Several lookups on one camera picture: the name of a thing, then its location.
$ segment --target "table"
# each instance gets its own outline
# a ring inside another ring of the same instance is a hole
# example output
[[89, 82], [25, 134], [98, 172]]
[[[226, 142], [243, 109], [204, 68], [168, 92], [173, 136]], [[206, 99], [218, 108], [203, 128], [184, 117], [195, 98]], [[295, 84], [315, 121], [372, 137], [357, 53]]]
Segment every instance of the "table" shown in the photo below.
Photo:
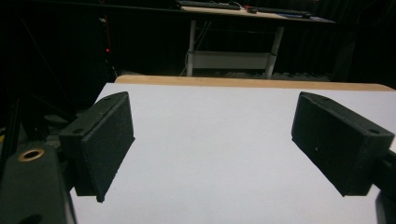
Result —
[[124, 76], [108, 83], [98, 99], [129, 92], [136, 140], [104, 203], [71, 191], [78, 221], [375, 223], [378, 189], [343, 198], [292, 143], [290, 130], [299, 92], [311, 91], [396, 133], [395, 91], [375, 84], [220, 80]]
[[[259, 19], [274, 19], [281, 21], [300, 21], [300, 22], [326, 22], [333, 21], [323, 20], [312, 17], [311, 19], [288, 18], [274, 13], [256, 14], [248, 13], [245, 9], [229, 10], [218, 8], [204, 7], [181, 7], [182, 10], [189, 12], [202, 12], [218, 15], [234, 15], [239, 17], [250, 17]], [[248, 53], [248, 52], [218, 52], [218, 51], [199, 51], [194, 49], [196, 21], [191, 21], [190, 44], [187, 62], [187, 76], [192, 76], [193, 68], [233, 68], [233, 69], [265, 69], [264, 77], [271, 79], [276, 62], [277, 52], [285, 30], [284, 26], [278, 26], [275, 32], [274, 43], [269, 53]]]

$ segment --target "screw hole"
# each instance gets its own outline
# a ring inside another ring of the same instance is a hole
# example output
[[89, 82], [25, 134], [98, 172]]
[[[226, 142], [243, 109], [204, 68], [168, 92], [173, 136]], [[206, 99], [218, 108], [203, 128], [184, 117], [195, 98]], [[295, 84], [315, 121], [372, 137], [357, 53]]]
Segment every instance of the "screw hole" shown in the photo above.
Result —
[[82, 133], [82, 131], [84, 131], [84, 129], [75, 129], [75, 130], [73, 131], [73, 133]]
[[34, 148], [31, 150], [27, 150], [21, 153], [18, 157], [18, 161], [34, 161], [44, 155], [46, 152], [44, 149], [41, 148]]
[[379, 130], [376, 129], [369, 129], [369, 132], [379, 134]]

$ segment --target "white paper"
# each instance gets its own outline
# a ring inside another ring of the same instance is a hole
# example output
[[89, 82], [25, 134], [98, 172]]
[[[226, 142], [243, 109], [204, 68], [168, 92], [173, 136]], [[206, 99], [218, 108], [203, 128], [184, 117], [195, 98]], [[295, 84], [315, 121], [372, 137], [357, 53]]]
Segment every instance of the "white paper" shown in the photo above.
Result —
[[119, 91], [136, 140], [103, 203], [72, 190], [79, 223], [376, 223], [378, 189], [343, 198], [291, 125], [309, 91], [396, 133], [395, 92], [106, 84], [99, 99]]

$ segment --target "desk leg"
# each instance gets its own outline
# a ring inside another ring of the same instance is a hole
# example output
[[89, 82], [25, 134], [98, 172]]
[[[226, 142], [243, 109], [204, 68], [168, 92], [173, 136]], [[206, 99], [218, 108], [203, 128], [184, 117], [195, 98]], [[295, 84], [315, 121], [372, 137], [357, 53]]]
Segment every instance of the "desk leg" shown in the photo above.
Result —
[[280, 41], [282, 40], [283, 31], [285, 27], [277, 27], [274, 44], [268, 57], [267, 65], [265, 67], [265, 76], [267, 79], [271, 79], [272, 73], [274, 71], [277, 51], [279, 50]]
[[187, 62], [187, 76], [192, 77], [193, 57], [194, 57], [194, 42], [195, 42], [195, 27], [197, 21], [191, 21], [190, 28], [190, 46], [189, 46], [189, 59]]

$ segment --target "keyboard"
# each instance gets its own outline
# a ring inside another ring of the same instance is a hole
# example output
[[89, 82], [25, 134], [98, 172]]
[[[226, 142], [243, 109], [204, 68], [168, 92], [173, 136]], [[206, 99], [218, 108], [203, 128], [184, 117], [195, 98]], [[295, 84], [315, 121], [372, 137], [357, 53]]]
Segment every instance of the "keyboard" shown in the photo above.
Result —
[[271, 8], [271, 7], [257, 7], [257, 11], [266, 13], [276, 13], [291, 16], [302, 16], [303, 18], [310, 18], [311, 13], [308, 11], [298, 11], [292, 9]]
[[241, 7], [234, 5], [210, 3], [210, 2], [193, 2], [193, 1], [176, 1], [176, 2], [180, 7], [207, 7], [207, 8], [219, 8], [219, 9], [230, 9], [230, 10], [241, 9]]

